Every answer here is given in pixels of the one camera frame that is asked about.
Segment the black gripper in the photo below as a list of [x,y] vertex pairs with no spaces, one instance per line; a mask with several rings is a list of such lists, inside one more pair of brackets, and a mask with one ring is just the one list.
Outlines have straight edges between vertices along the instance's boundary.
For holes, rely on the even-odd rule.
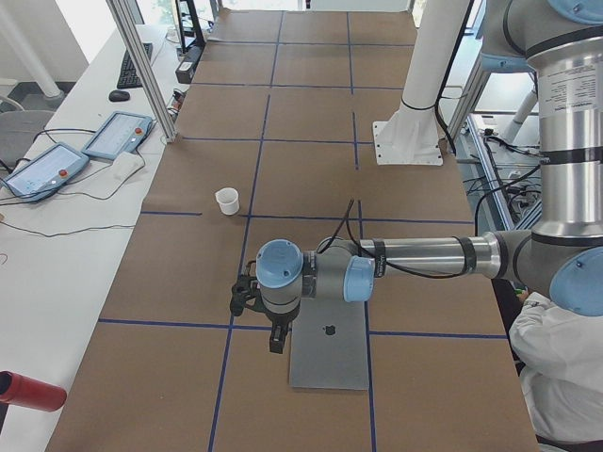
[[270,314],[271,332],[269,336],[269,351],[271,353],[283,354],[285,339],[289,333],[290,325],[296,318],[295,312],[286,314]]

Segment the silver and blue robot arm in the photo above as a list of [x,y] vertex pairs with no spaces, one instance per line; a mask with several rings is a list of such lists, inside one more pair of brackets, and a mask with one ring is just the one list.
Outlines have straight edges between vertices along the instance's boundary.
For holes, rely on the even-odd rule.
[[445,280],[480,273],[523,284],[577,315],[602,313],[602,5],[491,1],[483,56],[498,70],[536,73],[543,156],[542,215],[528,230],[471,237],[332,237],[301,251],[276,239],[238,277],[230,309],[270,321],[280,353],[304,299],[365,302],[398,271]]

